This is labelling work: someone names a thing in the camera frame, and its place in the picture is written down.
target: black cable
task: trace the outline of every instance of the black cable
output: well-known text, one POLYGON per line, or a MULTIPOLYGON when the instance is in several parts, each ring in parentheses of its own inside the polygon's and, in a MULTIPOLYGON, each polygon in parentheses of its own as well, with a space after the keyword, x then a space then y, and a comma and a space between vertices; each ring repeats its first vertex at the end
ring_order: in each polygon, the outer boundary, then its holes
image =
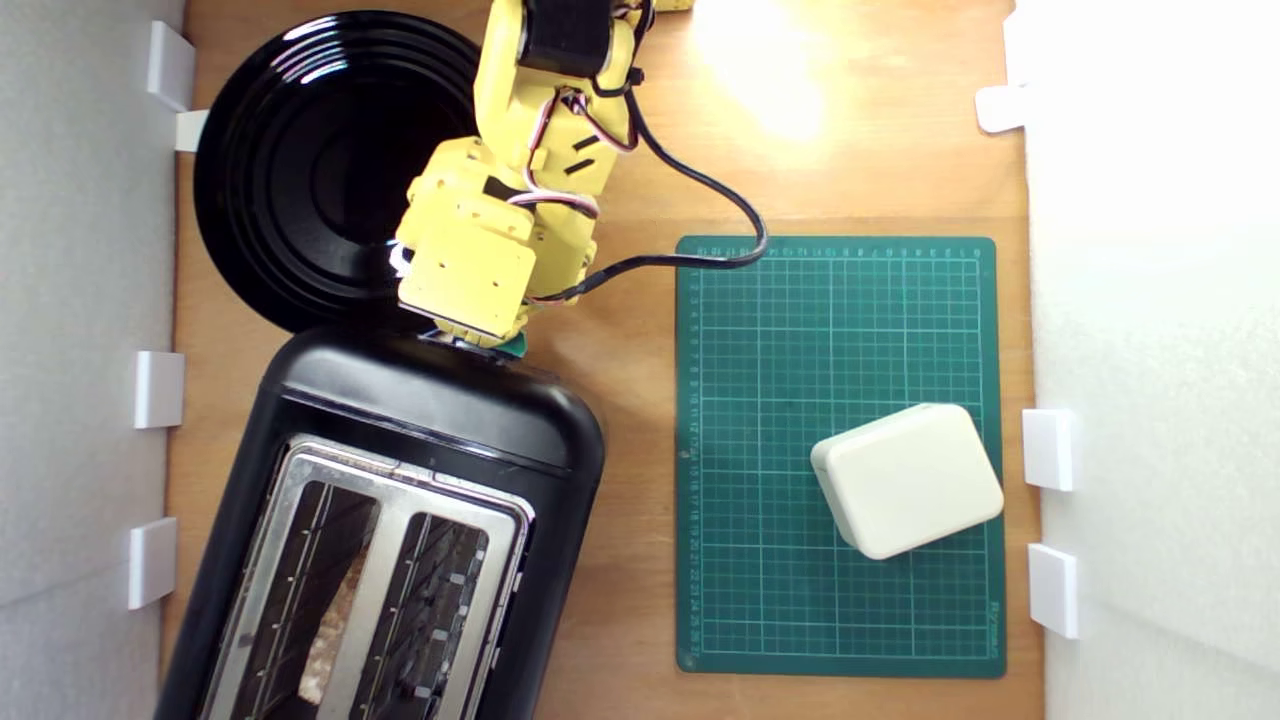
POLYGON ((631 115, 631 124, 635 127, 636 132, 644 140, 645 145, 653 150, 653 154, 658 156, 659 160, 666 163, 668 167, 678 172, 680 174, 696 181, 698 183, 716 191, 730 202, 737 206, 742 214, 751 222, 751 227, 755 229, 755 247, 753 247, 745 255, 739 255, 736 258, 707 258, 703 255, 636 255, 627 258, 626 260, 620 260, 607 268, 591 273, 582 282, 573 287, 562 290, 554 295, 548 295, 545 297, 535 297, 535 302, 559 302, 564 300, 571 300, 586 292, 590 292, 602 284, 609 282, 611 279, 621 275, 622 273, 635 270, 637 268, 703 268, 703 269, 717 269, 717 270, 731 270, 735 268, 744 268, 755 263, 764 256, 764 252, 769 249, 769 231, 764 227, 764 219, 760 214, 755 211, 755 208, 746 201, 745 197, 735 192, 732 188, 724 183, 717 181, 716 178, 707 176, 689 165, 675 159, 667 150, 658 142, 658 138, 653 136, 653 131, 649 129, 649 123, 645 122, 644 114, 640 113, 640 104, 636 101, 635 92, 627 90, 625 95, 627 104, 627 111, 631 115))

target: white box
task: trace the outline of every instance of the white box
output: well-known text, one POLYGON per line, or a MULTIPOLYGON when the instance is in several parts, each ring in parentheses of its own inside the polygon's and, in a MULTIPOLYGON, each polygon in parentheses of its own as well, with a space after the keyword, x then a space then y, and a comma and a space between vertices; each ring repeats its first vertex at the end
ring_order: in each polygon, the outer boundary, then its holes
POLYGON ((827 438, 810 454, 840 536, 883 560, 991 520, 1000 480, 969 413, 916 405, 827 438))

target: white clip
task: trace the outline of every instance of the white clip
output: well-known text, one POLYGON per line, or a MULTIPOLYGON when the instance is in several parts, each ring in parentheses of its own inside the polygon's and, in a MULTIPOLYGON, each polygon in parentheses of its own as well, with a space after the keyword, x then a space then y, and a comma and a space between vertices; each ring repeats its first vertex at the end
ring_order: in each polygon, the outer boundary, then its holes
POLYGON ((1036 46, 1027 10, 1014 10, 1005 18, 1005 82, 983 87, 974 95, 978 127, 987 133, 998 133, 1027 124, 1028 85, 1036 69, 1036 46))
POLYGON ((200 149, 200 133, 205 132, 205 120, 209 119, 209 110, 187 110, 178 113, 177 138, 173 149, 178 152, 195 152, 200 149))
POLYGON ((995 135, 1025 126, 1029 92, 1025 87, 1007 85, 979 90, 973 96, 973 104, 978 111, 978 127, 982 132, 995 135))

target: wire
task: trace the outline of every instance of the wire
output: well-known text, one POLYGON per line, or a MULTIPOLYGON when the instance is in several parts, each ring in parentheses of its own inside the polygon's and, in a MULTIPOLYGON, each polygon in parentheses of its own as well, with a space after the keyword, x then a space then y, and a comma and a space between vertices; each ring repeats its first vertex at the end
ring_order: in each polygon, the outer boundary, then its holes
POLYGON ((556 90, 547 102, 543 102, 541 110, 539 110, 538 122, 534 123, 534 131, 529 136, 529 161, 525 163, 524 177, 525 184, 529 186, 529 192, 517 195, 508 200, 512 205, 529 205, 534 202, 561 202, 563 205, 571 205, 577 210, 582 211, 591 219, 600 217, 600 205, 594 197, 586 195, 575 195, 572 192, 561 192, 558 190, 545 188, 538 184, 538 179, 534 177, 534 154, 538 147, 543 143, 543 136, 547 135, 547 126, 552 122, 552 113, 556 110, 556 101, 564 97, 564 91, 556 90), (538 196, 538 200, 532 200, 532 196, 538 196), (517 202, 516 197, 522 197, 522 201, 517 202))
POLYGON ((751 227, 755 229, 755 246, 744 255, 736 258, 707 258, 703 255, 636 255, 634 258, 627 258, 626 260, 620 260, 612 265, 605 266, 602 270, 591 273, 582 282, 576 286, 568 287, 557 292, 554 295, 548 295, 545 297, 530 299, 532 304, 547 305, 554 302, 562 302, 571 300, 586 292, 590 292, 602 284, 609 282, 611 279, 635 270, 637 268, 704 268, 704 269, 735 269, 744 268, 755 263, 764 256, 765 251, 769 249, 769 231, 764 225, 764 219, 760 214, 746 201, 745 197, 735 192, 732 188, 724 183, 717 181, 716 178, 695 170, 689 165, 681 163, 673 158, 667 149, 658 142, 658 138, 653 136, 653 131, 649 129, 649 124, 644 119, 644 114, 640 111, 640 104, 636 101, 635 92, 627 90, 625 94, 627 111, 631 114, 631 126, 635 128, 636 133, 644 140, 645 145, 653 150, 653 154, 658 156, 659 160, 666 163, 669 168, 677 173, 690 178, 704 187, 713 190, 714 192, 723 196, 726 200, 737 206, 739 210, 746 215, 748 220, 751 222, 751 227))
POLYGON ((595 137, 598 137, 600 142, 608 145, 609 147, 614 149, 622 155, 632 152, 635 151, 636 147, 640 146, 640 137, 636 135, 635 123, 630 122, 630 119, 627 120, 626 141, 613 137, 613 135, 609 131, 607 131, 604 126, 600 124, 599 120, 591 117, 591 111, 588 110, 586 108, 586 96, 584 94, 577 92, 572 96, 572 99, 570 100, 570 109, 573 111, 575 115, 581 115, 582 118, 586 119, 586 122, 591 126, 591 129, 595 132, 595 137))
POLYGON ((521 192, 508 197, 507 202, 512 205, 538 205, 539 202, 557 202, 559 205, 568 205, 575 210, 582 213, 588 218, 591 218, 593 220, 600 217, 599 209, 596 206, 588 205, 585 202, 579 202, 576 200, 570 200, 568 197, 564 197, 568 193, 521 192))

